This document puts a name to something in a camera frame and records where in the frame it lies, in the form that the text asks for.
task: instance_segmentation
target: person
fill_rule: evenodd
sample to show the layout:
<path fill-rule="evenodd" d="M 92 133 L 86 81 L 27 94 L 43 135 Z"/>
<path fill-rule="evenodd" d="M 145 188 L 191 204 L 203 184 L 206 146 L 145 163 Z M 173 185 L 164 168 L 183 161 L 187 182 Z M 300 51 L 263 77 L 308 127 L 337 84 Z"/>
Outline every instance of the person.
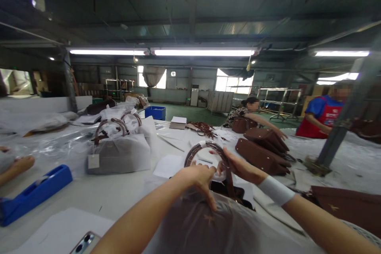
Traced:
<path fill-rule="evenodd" d="M 225 128 L 232 128 L 233 122 L 236 117 L 246 117 L 249 118 L 258 124 L 264 125 L 266 127 L 269 127 L 270 129 L 273 129 L 275 133 L 278 134 L 279 137 L 281 137 L 283 140 L 287 138 L 287 136 L 275 125 L 271 124 L 268 120 L 264 119 L 259 114 L 253 114 L 253 112 L 258 110 L 259 107 L 259 100 L 254 97 L 248 97 L 246 100 L 241 101 L 242 107 L 238 108 L 237 110 L 232 110 L 229 115 L 227 116 L 226 122 L 222 125 L 222 127 Z"/>
<path fill-rule="evenodd" d="M 331 95 L 319 96 L 311 100 L 295 135 L 316 139 L 328 138 L 352 88 L 353 80 L 338 81 L 332 86 Z"/>
<path fill-rule="evenodd" d="M 259 187 L 264 181 L 272 179 L 265 172 L 234 156 L 226 148 L 224 148 L 224 153 L 233 173 L 240 178 Z M 215 172 L 215 167 L 209 168 L 195 164 L 181 169 L 120 217 L 101 238 L 91 254 L 141 253 L 150 242 L 173 202 L 191 187 L 196 187 L 204 194 L 211 210 L 216 211 L 216 202 L 209 190 L 209 183 Z M 376 246 L 355 230 L 293 192 L 282 208 L 327 253 L 380 253 Z"/>
<path fill-rule="evenodd" d="M 8 151 L 7 147 L 0 146 L 0 187 L 29 170 L 35 163 L 33 156 L 14 159 L 6 155 Z"/>

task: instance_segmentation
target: green floor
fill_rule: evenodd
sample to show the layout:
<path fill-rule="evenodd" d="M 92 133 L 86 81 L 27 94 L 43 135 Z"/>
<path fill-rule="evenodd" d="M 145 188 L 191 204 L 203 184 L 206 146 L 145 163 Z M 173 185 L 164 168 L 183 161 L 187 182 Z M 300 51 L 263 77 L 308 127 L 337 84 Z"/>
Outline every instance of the green floor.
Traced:
<path fill-rule="evenodd" d="M 165 107 L 165 119 L 167 121 L 171 121 L 173 116 L 186 117 L 187 122 L 189 121 L 201 121 L 212 126 L 221 126 L 224 124 L 227 118 L 226 113 L 211 113 L 209 110 L 200 107 L 193 106 L 181 106 L 174 104 L 164 104 L 164 103 L 151 103 L 152 106 L 161 106 Z M 269 119 L 272 114 L 261 113 L 261 116 Z M 301 119 L 299 122 L 295 120 L 287 120 L 281 121 L 277 119 L 272 119 L 271 123 L 273 123 L 278 128 L 297 128 L 300 125 Z"/>

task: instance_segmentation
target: white wrist support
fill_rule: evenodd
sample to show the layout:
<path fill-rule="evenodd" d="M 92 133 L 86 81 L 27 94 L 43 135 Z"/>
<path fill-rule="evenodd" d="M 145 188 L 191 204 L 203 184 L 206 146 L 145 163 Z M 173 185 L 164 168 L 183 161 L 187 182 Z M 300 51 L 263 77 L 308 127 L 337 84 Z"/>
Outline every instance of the white wrist support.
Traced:
<path fill-rule="evenodd" d="M 272 176 L 268 176 L 258 185 L 258 188 L 279 206 L 282 206 L 286 202 L 290 201 L 295 195 L 292 190 L 278 182 Z"/>

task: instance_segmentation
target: blue shirt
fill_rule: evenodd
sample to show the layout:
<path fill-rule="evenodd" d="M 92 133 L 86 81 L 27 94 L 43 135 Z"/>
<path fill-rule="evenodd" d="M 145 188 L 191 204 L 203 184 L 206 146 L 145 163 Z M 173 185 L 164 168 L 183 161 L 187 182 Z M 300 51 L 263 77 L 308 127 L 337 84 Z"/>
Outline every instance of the blue shirt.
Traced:
<path fill-rule="evenodd" d="M 323 98 L 315 98 L 309 102 L 306 109 L 306 113 L 313 113 L 316 119 L 323 115 L 326 104 L 332 107 L 344 106 L 344 103 L 333 100 L 329 95 L 324 95 L 322 97 L 325 98 L 326 101 L 324 101 Z"/>

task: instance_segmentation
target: blue bin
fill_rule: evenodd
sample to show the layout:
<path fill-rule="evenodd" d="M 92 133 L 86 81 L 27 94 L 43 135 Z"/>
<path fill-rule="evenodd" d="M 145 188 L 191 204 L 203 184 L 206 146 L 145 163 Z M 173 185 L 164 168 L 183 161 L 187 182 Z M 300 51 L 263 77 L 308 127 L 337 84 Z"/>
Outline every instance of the blue bin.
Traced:
<path fill-rule="evenodd" d="M 145 116 L 152 116 L 156 120 L 165 120 L 165 107 L 150 106 L 144 110 Z"/>

